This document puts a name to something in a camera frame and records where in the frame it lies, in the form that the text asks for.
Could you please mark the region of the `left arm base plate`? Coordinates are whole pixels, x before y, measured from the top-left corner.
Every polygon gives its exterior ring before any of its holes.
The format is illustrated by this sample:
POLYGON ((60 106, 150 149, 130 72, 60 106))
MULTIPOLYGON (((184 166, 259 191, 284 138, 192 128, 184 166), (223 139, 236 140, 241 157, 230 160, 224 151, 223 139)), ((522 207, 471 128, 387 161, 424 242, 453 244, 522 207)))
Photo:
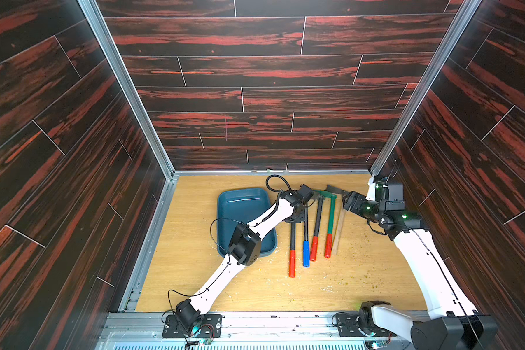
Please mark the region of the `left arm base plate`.
POLYGON ((173 314, 167 314, 164 319, 162 338, 207 338, 214 339, 221 336, 223 326, 223 315, 207 314, 197 325, 188 332, 178 322, 173 314))

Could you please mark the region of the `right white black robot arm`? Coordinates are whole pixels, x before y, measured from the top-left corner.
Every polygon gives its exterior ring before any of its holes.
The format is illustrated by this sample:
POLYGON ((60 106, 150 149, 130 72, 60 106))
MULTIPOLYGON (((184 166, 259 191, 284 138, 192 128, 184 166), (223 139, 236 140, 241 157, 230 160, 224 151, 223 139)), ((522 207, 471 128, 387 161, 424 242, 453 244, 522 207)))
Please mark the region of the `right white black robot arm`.
POLYGON ((427 305, 421 321, 380 300, 362 303, 358 331, 368 337, 397 335, 415 349, 486 349, 498 327, 462 291, 441 258, 423 217, 405 207, 399 182, 370 178, 367 194, 343 192, 343 209, 375 223, 403 254, 427 305))

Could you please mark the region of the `chrome hoe blue grip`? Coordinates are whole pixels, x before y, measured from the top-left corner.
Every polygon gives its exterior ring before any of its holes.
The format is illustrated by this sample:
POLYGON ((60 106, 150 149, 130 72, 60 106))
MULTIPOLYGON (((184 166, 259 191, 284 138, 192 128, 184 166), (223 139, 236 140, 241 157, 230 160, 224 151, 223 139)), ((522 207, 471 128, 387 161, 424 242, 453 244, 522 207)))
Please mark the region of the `chrome hoe blue grip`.
POLYGON ((311 251, 309 245, 309 210, 305 208, 303 215, 303 266, 309 268, 311 265, 311 251))

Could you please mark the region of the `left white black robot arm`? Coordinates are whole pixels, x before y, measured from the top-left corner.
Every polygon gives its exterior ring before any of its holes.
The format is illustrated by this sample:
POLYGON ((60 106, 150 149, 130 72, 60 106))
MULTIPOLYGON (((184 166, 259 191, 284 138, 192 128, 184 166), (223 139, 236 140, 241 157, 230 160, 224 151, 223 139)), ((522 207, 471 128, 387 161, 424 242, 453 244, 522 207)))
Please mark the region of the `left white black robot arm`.
POLYGON ((217 270, 195 294, 176 305, 174 315, 188 335, 201 328, 204 315, 233 278, 259 258, 264 237, 283 221, 300 220, 313 194, 306 185, 298 190, 280 190, 275 204, 261 216, 237 224, 217 270))

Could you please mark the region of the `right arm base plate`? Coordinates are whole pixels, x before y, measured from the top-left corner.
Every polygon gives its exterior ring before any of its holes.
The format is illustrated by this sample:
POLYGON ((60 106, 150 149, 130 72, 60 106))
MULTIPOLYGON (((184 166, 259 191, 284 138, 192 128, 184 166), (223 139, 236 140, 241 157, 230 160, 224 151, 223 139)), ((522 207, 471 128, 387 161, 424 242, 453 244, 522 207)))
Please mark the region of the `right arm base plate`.
POLYGON ((392 332, 376 326, 361 326, 360 315, 356 312, 337 312, 332 316, 332 324, 337 328, 341 338, 354 337, 383 337, 390 338, 392 332))

